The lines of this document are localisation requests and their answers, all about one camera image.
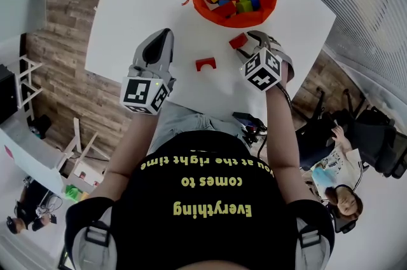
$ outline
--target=man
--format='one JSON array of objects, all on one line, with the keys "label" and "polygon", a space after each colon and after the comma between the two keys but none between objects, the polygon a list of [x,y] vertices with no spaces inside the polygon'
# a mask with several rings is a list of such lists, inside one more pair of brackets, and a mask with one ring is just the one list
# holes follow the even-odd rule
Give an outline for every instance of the man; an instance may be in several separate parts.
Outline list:
[{"label": "man", "polygon": [[32,224],[31,230],[35,232],[51,222],[50,214],[38,217],[36,213],[41,202],[46,201],[48,193],[49,190],[35,180],[24,186],[20,200],[16,202],[14,208],[16,217],[7,217],[7,227],[13,234],[19,234],[24,229],[28,229],[30,224]]},{"label": "man", "polygon": [[170,102],[135,114],[103,182],[67,211],[75,268],[325,268],[331,217],[302,180],[284,89],[265,95],[268,164],[234,123]]}]

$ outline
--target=person in white shirt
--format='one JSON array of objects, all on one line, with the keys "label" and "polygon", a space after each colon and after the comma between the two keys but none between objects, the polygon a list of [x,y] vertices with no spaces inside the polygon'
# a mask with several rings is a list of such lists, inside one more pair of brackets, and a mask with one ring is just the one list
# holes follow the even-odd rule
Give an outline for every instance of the person in white shirt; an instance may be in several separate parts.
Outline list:
[{"label": "person in white shirt", "polygon": [[354,192],[362,179],[361,158],[359,151],[352,149],[342,127],[332,131],[335,148],[312,167],[312,179],[320,197],[335,206],[341,218],[354,220],[363,211],[362,200]]}]

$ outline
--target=jeans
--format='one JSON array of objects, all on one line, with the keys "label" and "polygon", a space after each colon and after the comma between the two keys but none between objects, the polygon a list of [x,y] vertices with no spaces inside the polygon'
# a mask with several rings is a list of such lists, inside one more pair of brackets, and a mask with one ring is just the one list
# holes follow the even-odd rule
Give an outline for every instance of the jeans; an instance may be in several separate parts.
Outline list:
[{"label": "jeans", "polygon": [[161,145],[182,132],[197,130],[228,133],[241,140],[247,150],[250,150],[250,147],[243,139],[242,127],[238,125],[238,122],[235,124],[221,121],[166,100],[163,103],[148,154],[154,153]]}]

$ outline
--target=wood plank flooring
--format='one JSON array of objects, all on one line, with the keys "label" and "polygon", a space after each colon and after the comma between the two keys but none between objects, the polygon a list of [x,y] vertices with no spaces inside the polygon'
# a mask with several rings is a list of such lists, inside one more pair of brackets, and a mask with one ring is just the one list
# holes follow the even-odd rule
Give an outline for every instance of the wood plank flooring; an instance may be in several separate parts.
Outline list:
[{"label": "wood plank flooring", "polygon": [[[27,35],[27,55],[44,66],[33,81],[44,88],[33,100],[36,117],[47,114],[52,127],[50,142],[63,149],[74,135],[73,117],[80,120],[81,140],[86,145],[95,131],[96,146],[111,153],[130,122],[131,113],[118,103],[120,84],[85,71],[86,49],[99,0],[47,0],[44,29]],[[341,69],[321,52],[295,96],[294,105],[311,115],[318,98],[316,88],[326,92],[326,111],[344,108],[342,91],[349,88],[358,100],[359,90]],[[299,128],[303,121],[293,113]]]}]

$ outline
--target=white cube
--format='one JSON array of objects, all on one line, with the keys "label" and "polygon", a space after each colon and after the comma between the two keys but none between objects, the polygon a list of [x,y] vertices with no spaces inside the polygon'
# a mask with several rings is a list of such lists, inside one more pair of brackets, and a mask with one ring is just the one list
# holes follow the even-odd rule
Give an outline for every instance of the white cube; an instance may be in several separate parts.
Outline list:
[{"label": "white cube", "polygon": [[121,84],[120,104],[132,112],[158,114],[165,97],[170,93],[162,79],[124,77]]},{"label": "white cube", "polygon": [[259,91],[266,91],[281,81],[281,63],[282,59],[278,55],[262,48],[240,71]]}]

